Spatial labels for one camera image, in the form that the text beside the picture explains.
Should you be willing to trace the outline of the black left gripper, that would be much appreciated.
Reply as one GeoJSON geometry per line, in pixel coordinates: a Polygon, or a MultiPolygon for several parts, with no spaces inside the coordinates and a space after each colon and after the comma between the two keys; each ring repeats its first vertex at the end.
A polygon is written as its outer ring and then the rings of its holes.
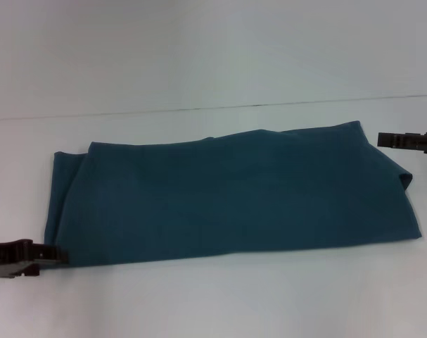
{"type": "Polygon", "coordinates": [[[36,277],[40,263],[68,262],[68,253],[57,246],[33,244],[31,239],[0,243],[0,279],[36,277]]]}

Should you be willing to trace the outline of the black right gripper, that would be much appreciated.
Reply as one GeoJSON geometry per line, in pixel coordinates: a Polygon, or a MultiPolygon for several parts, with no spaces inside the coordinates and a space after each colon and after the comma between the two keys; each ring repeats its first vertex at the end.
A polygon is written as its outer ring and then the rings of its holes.
{"type": "Polygon", "coordinates": [[[385,148],[404,148],[405,146],[408,150],[422,151],[427,154],[427,133],[395,134],[379,132],[377,146],[385,148]]]}

